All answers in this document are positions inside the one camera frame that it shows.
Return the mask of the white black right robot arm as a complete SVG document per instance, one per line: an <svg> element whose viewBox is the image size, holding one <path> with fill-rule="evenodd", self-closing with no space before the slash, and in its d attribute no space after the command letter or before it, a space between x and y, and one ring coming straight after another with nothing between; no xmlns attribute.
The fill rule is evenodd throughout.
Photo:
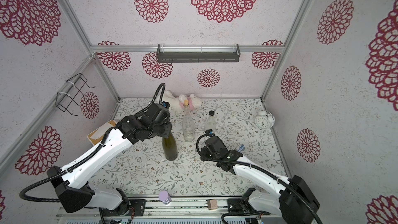
<svg viewBox="0 0 398 224"><path fill-rule="evenodd" d="M200 148L201 139L207 138ZM196 142L196 150L202 161L215 162L226 172L243 177L265 192L249 189L242 197L248 215L272 214L283 218L287 224L311 224L322 221L317 212L320 203L304 179L295 175L292 178L270 172L255 164L237 150L229 150L215 135L201 135Z"/></svg>

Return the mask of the dark green wine bottle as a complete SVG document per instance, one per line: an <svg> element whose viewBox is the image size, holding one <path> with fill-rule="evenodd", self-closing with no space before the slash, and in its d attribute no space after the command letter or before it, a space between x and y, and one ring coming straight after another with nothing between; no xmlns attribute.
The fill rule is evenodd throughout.
<svg viewBox="0 0 398 224"><path fill-rule="evenodd" d="M172 134L169 134L167 138L162 138L162 147L165 154L165 158L168 161L174 161L177 159L178 150L177 150L177 143Z"/></svg>

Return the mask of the clear tall glass bottle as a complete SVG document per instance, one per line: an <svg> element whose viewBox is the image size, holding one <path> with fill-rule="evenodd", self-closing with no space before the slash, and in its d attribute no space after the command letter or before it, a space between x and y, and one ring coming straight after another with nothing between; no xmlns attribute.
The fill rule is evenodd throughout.
<svg viewBox="0 0 398 224"><path fill-rule="evenodd" d="M186 142L190 142L194 140L195 137L195 124L191 116L189 101L184 100L184 117L182 123L182 132L184 136L184 140Z"/></svg>

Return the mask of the blue peeled label sticker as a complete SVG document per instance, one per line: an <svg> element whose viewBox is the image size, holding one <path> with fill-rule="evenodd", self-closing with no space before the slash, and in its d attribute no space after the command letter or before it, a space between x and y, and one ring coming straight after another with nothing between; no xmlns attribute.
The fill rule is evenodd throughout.
<svg viewBox="0 0 398 224"><path fill-rule="evenodd" d="M245 150L245 146L244 146L244 145L241 145L241 146L237 149L238 152L243 152L244 150Z"/></svg>

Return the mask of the clear plastic bottle blue label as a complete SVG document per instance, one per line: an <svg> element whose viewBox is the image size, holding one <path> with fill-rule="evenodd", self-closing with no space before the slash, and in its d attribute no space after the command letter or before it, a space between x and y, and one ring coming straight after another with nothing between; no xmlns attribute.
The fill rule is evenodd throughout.
<svg viewBox="0 0 398 224"><path fill-rule="evenodd" d="M217 129L216 118L215 118L215 116L209 116L209 113L208 113L208 117L205 121L204 131L206 131L208 129L212 129L213 132L215 132Z"/></svg>

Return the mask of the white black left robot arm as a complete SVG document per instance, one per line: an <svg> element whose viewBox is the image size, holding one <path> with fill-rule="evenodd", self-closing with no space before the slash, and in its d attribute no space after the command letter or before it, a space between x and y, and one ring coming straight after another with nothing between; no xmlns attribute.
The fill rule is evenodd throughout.
<svg viewBox="0 0 398 224"><path fill-rule="evenodd" d="M106 131L101 142L82 156L47 172L48 176L63 173L52 184L67 213L98 207L120 216L130 210L130 201L121 189L100 190L90 186L88 180L116 155L137 142L156 136L168 137L172 128L169 107L168 102L152 103L140 117L125 116L115 127Z"/></svg>

